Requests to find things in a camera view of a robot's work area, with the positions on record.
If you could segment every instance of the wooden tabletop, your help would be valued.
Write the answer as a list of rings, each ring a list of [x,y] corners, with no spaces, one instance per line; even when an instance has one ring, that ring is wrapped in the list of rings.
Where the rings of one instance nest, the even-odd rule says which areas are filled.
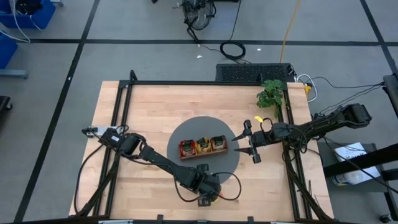
[[[93,126],[111,123],[117,89],[118,82],[103,82]],[[310,121],[303,85],[288,83],[288,89],[295,124]],[[127,117],[129,132],[145,136],[150,146],[167,156],[167,143],[174,129],[192,117],[218,118],[235,135],[242,133],[243,121],[250,119],[252,131],[258,131],[260,126],[255,116],[269,117],[276,122],[273,108],[260,109],[256,106],[256,95],[261,90],[260,86],[134,85]],[[263,128],[268,130],[271,126],[264,123]],[[84,158],[98,146],[97,139],[89,139]],[[247,139],[240,140],[239,146],[248,146]],[[310,141],[308,148],[318,151],[315,141]],[[103,149],[95,154],[83,169],[78,192],[79,209],[98,186],[104,152]],[[245,221],[248,216],[253,216],[255,221],[293,221],[282,145],[262,147],[258,152],[262,159],[259,164],[253,164],[252,158],[246,154],[239,157],[234,173],[242,183],[240,198],[233,202],[218,200],[210,207],[200,208],[196,202],[186,203],[178,197],[170,174],[155,166],[143,166],[121,159],[111,218],[154,220],[162,214],[165,220]],[[326,214],[333,217],[319,155],[312,152],[302,154],[302,163],[306,181],[311,180],[314,198]],[[234,197],[238,193],[238,183],[233,177],[221,186],[225,197]],[[179,189],[185,198],[196,197],[181,187]],[[103,202],[107,196],[108,191],[105,190]],[[303,214],[299,193],[297,198],[300,213]]]

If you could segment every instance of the gray floor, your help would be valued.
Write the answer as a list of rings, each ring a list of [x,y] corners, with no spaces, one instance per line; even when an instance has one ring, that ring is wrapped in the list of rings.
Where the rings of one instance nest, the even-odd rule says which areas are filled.
[[[79,39],[94,0],[63,0],[47,29],[27,30],[33,39]],[[177,0],[100,0],[89,39],[188,40]],[[385,41],[398,41],[396,0],[367,0]],[[201,39],[223,40],[231,35],[238,5],[217,4],[217,16],[198,33]],[[236,40],[282,40],[294,0],[243,1],[234,33]],[[0,29],[19,36],[18,31]],[[289,40],[377,41],[359,0],[302,0]],[[29,79],[0,78],[0,95],[9,95],[14,109],[0,129],[0,223],[12,222],[52,119],[77,44],[19,44],[8,68],[26,69]],[[279,45],[247,45],[246,60],[278,62]],[[389,47],[398,60],[398,47]],[[297,73],[324,76],[333,84],[366,85],[381,82],[391,69],[380,46],[298,46],[285,48],[284,62]],[[126,79],[134,69],[141,80],[214,80],[217,63],[231,63],[221,54],[195,44],[85,44],[67,99],[50,143],[34,193],[24,217],[28,220],[66,217],[86,138],[80,130],[91,124],[101,82]],[[357,90],[336,90],[316,80],[318,99],[312,113],[339,102]],[[398,119],[381,90],[355,99],[373,117],[363,129],[328,136],[339,142],[396,143]],[[388,164],[387,167],[398,167]],[[379,223],[388,213],[382,194],[331,191],[335,217],[347,222]]]

